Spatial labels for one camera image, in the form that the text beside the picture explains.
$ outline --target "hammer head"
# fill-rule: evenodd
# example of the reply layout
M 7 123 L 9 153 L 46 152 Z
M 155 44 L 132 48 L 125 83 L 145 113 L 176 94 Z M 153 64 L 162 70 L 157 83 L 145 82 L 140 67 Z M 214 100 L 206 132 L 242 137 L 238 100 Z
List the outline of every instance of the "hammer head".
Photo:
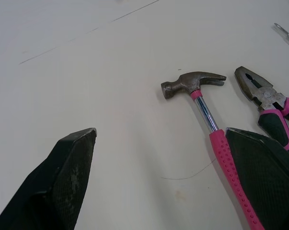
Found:
M 200 85 L 224 85 L 225 76 L 207 73 L 207 72 L 191 72 L 181 75 L 174 82 L 164 82 L 161 84 L 164 97 L 169 99 L 177 92 L 187 92 L 191 94 L 195 90 L 200 89 Z

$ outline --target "pliers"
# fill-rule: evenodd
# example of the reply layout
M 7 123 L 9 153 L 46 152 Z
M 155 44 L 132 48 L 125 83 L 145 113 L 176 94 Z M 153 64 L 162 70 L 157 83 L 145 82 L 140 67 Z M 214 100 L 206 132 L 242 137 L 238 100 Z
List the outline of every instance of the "pliers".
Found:
M 258 124 L 289 152 L 289 98 L 276 92 L 273 85 L 263 77 L 239 67 L 235 77 L 246 97 L 258 105 Z

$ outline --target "black line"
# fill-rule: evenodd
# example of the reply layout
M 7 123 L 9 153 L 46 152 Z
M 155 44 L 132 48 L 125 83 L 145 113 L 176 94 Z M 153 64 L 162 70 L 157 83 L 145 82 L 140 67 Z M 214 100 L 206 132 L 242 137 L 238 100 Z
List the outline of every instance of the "black line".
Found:
M 147 6 L 149 6 L 149 5 L 152 5 L 153 3 L 157 2 L 157 1 L 159 1 L 159 0 L 156 0 L 156 1 L 154 1 L 154 2 L 151 2 L 150 4 L 147 4 L 147 5 L 139 8 L 139 9 L 137 9 L 137 10 L 135 10 L 135 11 L 132 11 L 132 12 L 130 12 L 130 13 L 124 15 L 124 16 L 121 16 L 120 18 L 117 18 L 117 19 L 115 19 L 115 20 L 112 20 L 111 23 L 114 22 L 114 21 L 116 21 L 116 20 L 118 20 L 118 19 L 121 19 L 121 18 L 123 18 L 123 17 L 125 17 L 125 16 L 127 16 L 127 15 L 129 15 L 129 14 L 131 14 L 131 13 L 134 13 L 134 12 L 136 12 L 136 11 L 138 11 L 138 10 L 141 10 L 141 9 L 144 8 L 144 7 L 147 7 Z
M 76 39 L 77 39 L 77 37 L 75 37 L 75 38 L 73 38 L 73 39 L 67 41 L 67 43 L 68 43 L 68 42 L 72 42 L 73 40 L 76 40 Z
M 54 50 L 54 49 L 56 49 L 56 48 L 57 48 L 57 46 L 54 47 L 54 48 L 52 48 L 52 49 L 49 49 L 48 51 L 43 52 L 42 54 L 45 54 L 45 53 L 47 53 L 47 52 L 50 52 L 51 50 Z M 22 63 L 24 63 L 24 62 L 26 62 L 26 61 L 32 60 L 32 59 L 34 59 L 34 58 L 36 58 L 36 57 L 39 57 L 39 56 L 41 56 L 42 54 L 39 54 L 39 55 L 37 55 L 37 56 L 35 56 L 35 57 L 32 57 L 32 58 L 30 58 L 30 59 L 27 59 L 27 60 L 19 63 L 19 65 L 21 65 Z
M 95 30 L 97 30 L 98 29 L 98 27 L 97 28 L 95 28 L 95 29 L 93 29 L 93 30 L 90 30 L 89 32 L 87 32 L 86 34 L 89 34 L 90 32 L 92 32 L 92 31 L 95 31 Z
M 209 163 L 207 166 L 205 166 L 203 169 L 201 169 L 200 171 L 198 171 L 196 174 L 190 176 L 190 177 L 187 177 L 187 178 L 178 178 L 178 179 L 172 179 L 172 178 L 165 178 L 165 177 L 161 177 L 162 179 L 167 179 L 167 180 L 185 180 L 185 179 L 189 179 L 191 177 L 194 177 L 196 175 L 198 175 L 200 172 L 202 172 L 204 169 L 206 169 L 208 166 L 210 166 L 214 161 L 216 160 L 216 158 L 211 162 Z

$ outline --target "stain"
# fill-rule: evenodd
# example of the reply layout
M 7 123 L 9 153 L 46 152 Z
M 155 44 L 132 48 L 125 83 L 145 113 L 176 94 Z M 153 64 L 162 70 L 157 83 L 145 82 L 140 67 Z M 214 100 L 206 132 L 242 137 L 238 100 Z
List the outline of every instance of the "stain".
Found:
M 175 198 L 179 201 L 179 200 L 183 200 L 186 201 L 186 196 L 185 194 L 183 194 L 181 191 L 177 190 L 175 192 Z

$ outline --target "pliers jaw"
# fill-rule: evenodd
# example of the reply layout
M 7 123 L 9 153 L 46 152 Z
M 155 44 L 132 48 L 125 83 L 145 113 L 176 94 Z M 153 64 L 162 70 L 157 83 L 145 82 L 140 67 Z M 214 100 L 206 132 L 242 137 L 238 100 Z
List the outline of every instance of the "pliers jaw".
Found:
M 258 105 L 258 109 L 284 109 L 286 97 L 276 92 L 273 85 L 258 74 L 241 66 L 236 69 L 235 77 L 244 94 Z

